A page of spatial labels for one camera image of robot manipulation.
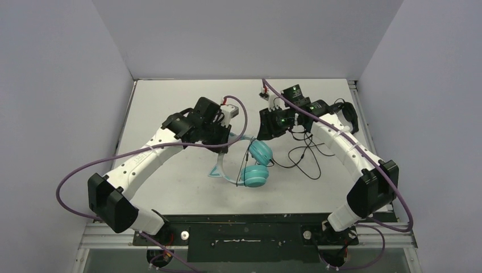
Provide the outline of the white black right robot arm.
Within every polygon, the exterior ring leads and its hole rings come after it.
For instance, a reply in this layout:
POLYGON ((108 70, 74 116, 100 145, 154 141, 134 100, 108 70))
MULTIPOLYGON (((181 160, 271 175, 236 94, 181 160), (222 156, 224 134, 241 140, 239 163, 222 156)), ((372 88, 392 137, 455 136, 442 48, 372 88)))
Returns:
POLYGON ((259 112, 259 140, 272 140, 302 126, 326 145, 354 181, 345 202, 330 213, 327 224, 322 226, 326 242, 338 242, 346 229, 396 198, 397 164, 382 160, 364 147, 339 120, 332 105, 305 97, 299 85, 277 92, 264 82, 259 96, 268 102, 268 107, 259 112))

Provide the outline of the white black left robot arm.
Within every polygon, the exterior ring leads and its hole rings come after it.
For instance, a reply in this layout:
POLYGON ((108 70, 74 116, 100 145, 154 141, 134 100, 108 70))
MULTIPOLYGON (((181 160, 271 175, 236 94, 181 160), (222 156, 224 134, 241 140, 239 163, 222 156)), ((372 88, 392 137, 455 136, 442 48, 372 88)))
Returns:
POLYGON ((166 243, 170 236, 167 221, 154 209, 132 204, 131 199, 158 168, 189 146, 226 153, 233 143, 229 140, 231 119, 244 110, 242 105, 200 97, 193 108, 169 115, 141 149, 128 153, 124 163, 88 179, 90 209, 115 233, 143 231, 155 244, 166 243))

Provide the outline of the black cable pink green plugs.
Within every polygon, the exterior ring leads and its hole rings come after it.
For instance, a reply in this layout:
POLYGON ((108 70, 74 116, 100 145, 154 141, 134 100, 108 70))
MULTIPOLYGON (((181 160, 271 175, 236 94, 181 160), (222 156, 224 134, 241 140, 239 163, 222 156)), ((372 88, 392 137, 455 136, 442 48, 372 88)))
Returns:
POLYGON ((292 139, 296 142, 300 142, 301 145, 291 148, 286 153, 286 158, 289 160, 289 164, 281 164, 274 157, 272 157, 269 167, 277 166, 283 169, 298 169, 305 177, 310 180, 320 179, 322 176, 322 168, 318 160, 318 155, 322 155, 327 158, 332 158, 335 155, 323 152, 321 150, 321 146, 324 146, 325 143, 316 143, 314 141, 313 134, 309 133, 307 130, 294 131, 293 129, 289 129, 288 132, 290 133, 292 139), (310 175, 306 170, 304 170, 302 166, 302 163, 305 161, 305 157, 307 155, 310 156, 314 162, 315 168, 317 170, 317 173, 315 175, 310 175))

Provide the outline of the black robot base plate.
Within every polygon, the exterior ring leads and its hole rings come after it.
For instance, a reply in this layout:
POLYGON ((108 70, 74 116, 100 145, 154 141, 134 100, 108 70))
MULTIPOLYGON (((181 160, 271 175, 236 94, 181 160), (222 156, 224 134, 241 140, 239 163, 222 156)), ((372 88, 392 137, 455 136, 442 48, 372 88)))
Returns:
POLYGON ((187 250, 187 261, 318 262, 317 248, 342 257, 357 245, 355 227, 327 227, 326 213, 170 215, 153 238, 166 247, 187 250))

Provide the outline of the teal cat ear headphones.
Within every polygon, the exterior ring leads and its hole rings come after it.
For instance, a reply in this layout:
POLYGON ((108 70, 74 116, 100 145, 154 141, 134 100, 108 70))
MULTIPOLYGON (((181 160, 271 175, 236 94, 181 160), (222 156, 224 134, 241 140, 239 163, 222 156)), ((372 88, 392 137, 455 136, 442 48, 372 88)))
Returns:
POLYGON ((230 133, 228 139, 238 139, 240 141, 249 141, 245 156, 250 156, 255 160, 255 164, 251 166, 241 167, 236 179, 232 179, 226 175, 223 167, 225 154, 219 154, 217 162, 208 174, 210 178, 222 178, 237 187, 257 188, 263 186, 269 177, 268 165, 273 157, 271 148, 263 141, 258 140, 250 135, 236 135, 230 133))

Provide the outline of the black over-ear headset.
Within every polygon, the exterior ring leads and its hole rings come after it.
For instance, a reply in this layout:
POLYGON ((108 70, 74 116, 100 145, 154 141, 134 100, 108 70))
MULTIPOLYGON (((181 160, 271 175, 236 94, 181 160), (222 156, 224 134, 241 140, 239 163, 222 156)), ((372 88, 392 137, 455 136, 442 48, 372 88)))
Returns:
POLYGON ((331 106, 333 112, 342 112, 345 120, 351 124, 351 134, 355 134, 359 131, 358 114, 352 103, 341 100, 341 102, 335 102, 331 106))

